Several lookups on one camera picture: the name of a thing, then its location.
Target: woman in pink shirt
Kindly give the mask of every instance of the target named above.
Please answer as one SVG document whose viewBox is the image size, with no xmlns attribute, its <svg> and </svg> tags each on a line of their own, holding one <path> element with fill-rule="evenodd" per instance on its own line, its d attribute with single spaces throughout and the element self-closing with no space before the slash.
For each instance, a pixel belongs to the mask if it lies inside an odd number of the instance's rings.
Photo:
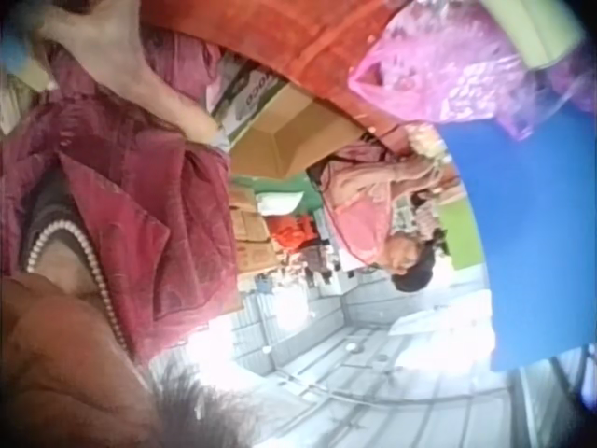
<svg viewBox="0 0 597 448">
<path fill-rule="evenodd" d="M 363 263 L 385 269 L 405 292 L 426 287 L 433 276 L 434 248 L 444 232 L 429 203 L 413 206 L 411 197 L 435 187 L 440 174 L 430 159 L 400 161 L 368 142 L 345 147 L 310 170 L 340 243 Z"/>
</svg>

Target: skin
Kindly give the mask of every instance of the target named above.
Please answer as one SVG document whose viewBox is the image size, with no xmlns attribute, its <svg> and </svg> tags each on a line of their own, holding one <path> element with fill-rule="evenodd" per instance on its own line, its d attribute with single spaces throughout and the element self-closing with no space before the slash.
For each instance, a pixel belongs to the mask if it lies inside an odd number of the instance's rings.
<svg viewBox="0 0 597 448">
<path fill-rule="evenodd" d="M 38 37 L 62 44 L 96 82 L 178 128 L 213 141 L 217 123 L 146 63 L 139 0 L 102 0 L 89 15 L 34 11 Z M 2 279 L 2 380 L 7 414 L 37 446 L 134 446 L 158 424 L 146 384 L 104 316 L 88 269 L 48 244 L 35 274 Z"/>
</svg>

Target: red object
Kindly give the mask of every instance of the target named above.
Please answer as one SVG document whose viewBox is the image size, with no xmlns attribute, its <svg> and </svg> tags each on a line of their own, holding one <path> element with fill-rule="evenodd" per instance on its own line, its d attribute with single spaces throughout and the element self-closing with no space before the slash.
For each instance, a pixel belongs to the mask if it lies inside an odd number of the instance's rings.
<svg viewBox="0 0 597 448">
<path fill-rule="evenodd" d="M 308 241 L 319 238 L 313 230 L 312 218 L 303 215 L 293 217 L 283 215 L 280 217 L 266 217 L 271 238 L 284 250 L 294 253 Z"/>
<path fill-rule="evenodd" d="M 215 78 L 215 47 L 167 32 L 147 33 L 144 41 L 166 82 L 203 96 Z M 59 163 L 128 346 L 147 362 L 236 300 L 229 161 L 100 91 L 65 51 L 52 66 L 61 89 L 0 145 L 2 274 L 18 270 L 23 197 Z"/>
<path fill-rule="evenodd" d="M 408 145 L 403 131 L 396 128 L 396 119 L 351 92 L 347 83 L 351 68 L 408 2 L 144 0 L 142 19 L 271 67 L 344 110 L 400 153 L 408 152 Z"/>
</svg>

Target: pearl necklace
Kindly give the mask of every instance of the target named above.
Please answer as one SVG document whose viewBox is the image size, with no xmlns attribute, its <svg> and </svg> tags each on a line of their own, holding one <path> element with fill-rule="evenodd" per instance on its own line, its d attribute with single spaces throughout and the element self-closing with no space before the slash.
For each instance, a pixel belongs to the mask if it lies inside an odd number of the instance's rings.
<svg viewBox="0 0 597 448">
<path fill-rule="evenodd" d="M 41 232 L 41 234 L 35 241 L 31 253 L 29 254 L 29 259 L 27 260 L 27 272 L 32 273 L 34 271 L 39 255 L 41 254 L 44 246 L 48 243 L 52 234 L 56 231 L 68 231 L 76 238 L 79 245 L 83 248 L 83 251 L 85 252 L 85 257 L 87 258 L 88 266 L 91 268 L 91 274 L 93 276 L 93 280 L 95 281 L 95 285 L 100 289 L 100 295 L 102 297 L 102 302 L 108 315 L 110 327 L 112 327 L 112 330 L 116 335 L 118 343 L 122 346 L 122 348 L 127 350 L 124 335 L 122 334 L 122 330 L 120 328 L 120 325 L 118 324 L 116 313 L 114 312 L 114 307 L 112 306 L 112 301 L 110 300 L 108 288 L 105 283 L 104 275 L 102 274 L 100 263 L 98 262 L 98 259 L 95 256 L 95 252 L 93 251 L 93 246 L 91 245 L 85 233 L 74 222 L 67 221 L 64 219 L 55 221 L 49 224 Z"/>
</svg>

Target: hand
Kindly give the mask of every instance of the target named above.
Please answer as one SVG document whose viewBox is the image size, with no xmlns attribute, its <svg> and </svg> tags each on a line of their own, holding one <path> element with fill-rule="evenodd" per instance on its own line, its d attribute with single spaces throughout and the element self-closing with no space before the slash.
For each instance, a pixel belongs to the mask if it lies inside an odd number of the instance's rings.
<svg viewBox="0 0 597 448">
<path fill-rule="evenodd" d="M 139 0 L 100 0 L 90 14 L 46 6 L 37 33 L 63 45 L 93 77 L 127 98 L 148 71 L 139 35 Z"/>
</svg>

